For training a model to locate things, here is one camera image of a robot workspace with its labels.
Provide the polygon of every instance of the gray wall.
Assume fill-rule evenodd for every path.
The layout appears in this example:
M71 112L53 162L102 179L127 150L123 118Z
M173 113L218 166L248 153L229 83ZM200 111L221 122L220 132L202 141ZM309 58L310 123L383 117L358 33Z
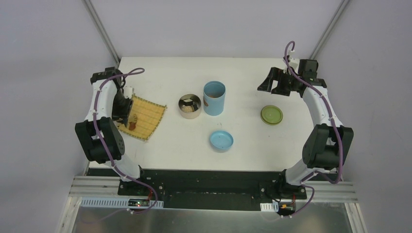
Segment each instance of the gray wall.
M308 57L340 2L93 0L120 56L181 57Z
M330 101L355 132L344 175L371 233L412 231L411 11L410 0L354 0L318 57Z
M81 1L0 7L1 232L52 233L86 160L74 132L112 65Z

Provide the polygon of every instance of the yellow mat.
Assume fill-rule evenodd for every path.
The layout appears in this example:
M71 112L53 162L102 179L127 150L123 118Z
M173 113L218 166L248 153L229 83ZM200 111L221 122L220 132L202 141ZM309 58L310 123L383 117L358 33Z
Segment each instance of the yellow mat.
M133 96L127 127L123 124L118 129L132 137L146 141L152 136L165 113L167 106Z

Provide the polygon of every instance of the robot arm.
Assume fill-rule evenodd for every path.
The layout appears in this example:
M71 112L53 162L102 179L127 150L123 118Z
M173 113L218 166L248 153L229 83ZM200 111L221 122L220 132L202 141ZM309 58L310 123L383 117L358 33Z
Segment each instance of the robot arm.
M296 61L288 57L290 66ZM316 60L300 60L298 75L302 80L314 86L329 103L335 125L338 129L343 145L343 162L345 162L350 144L353 139L351 128L344 127L336 117L327 97L327 86L324 80L317 79L318 62ZM277 81L276 88L272 89L273 81ZM332 127L329 113L321 96L302 82L297 80L286 68L271 68L266 80L257 88L258 91L267 91L271 94L289 96L291 91L296 91L308 106L313 122L313 131L309 135L302 149L302 159L289 169L283 170L275 192L283 197L290 197L302 188L304 181L319 173L329 172L339 166L339 146L336 134Z
M121 78L116 78L107 82L102 90L100 90L101 84L106 79L120 74L122 73L114 67L109 67L106 68L104 72L93 74L90 79L93 86L93 98L90 110L85 120L76 124L75 131L89 161L96 161L99 164L105 164L112 167L107 152L98 138L93 125L94 109L97 109L97 125L113 159L116 160L116 167L130 177L139 178L140 169L136 169L136 167L133 166L130 157L127 156L127 154L124 154L125 148L123 138L113 122L116 121L127 125L130 110L133 105L133 88L123 87L121 85ZM98 93L99 101L95 108L94 103Z

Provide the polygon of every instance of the blue cylindrical container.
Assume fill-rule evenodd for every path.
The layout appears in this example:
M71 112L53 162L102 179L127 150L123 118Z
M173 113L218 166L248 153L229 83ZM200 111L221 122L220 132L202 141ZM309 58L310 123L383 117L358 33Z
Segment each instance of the blue cylindrical container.
M218 81L206 83L203 88L203 109L211 116L217 116L223 112L226 87Z

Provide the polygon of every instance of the silver container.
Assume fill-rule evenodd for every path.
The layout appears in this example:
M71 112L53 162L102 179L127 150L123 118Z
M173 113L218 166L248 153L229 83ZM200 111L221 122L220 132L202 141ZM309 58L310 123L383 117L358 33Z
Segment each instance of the silver container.
M202 102L197 95L187 94L179 99L179 112L186 119L194 119L202 111Z

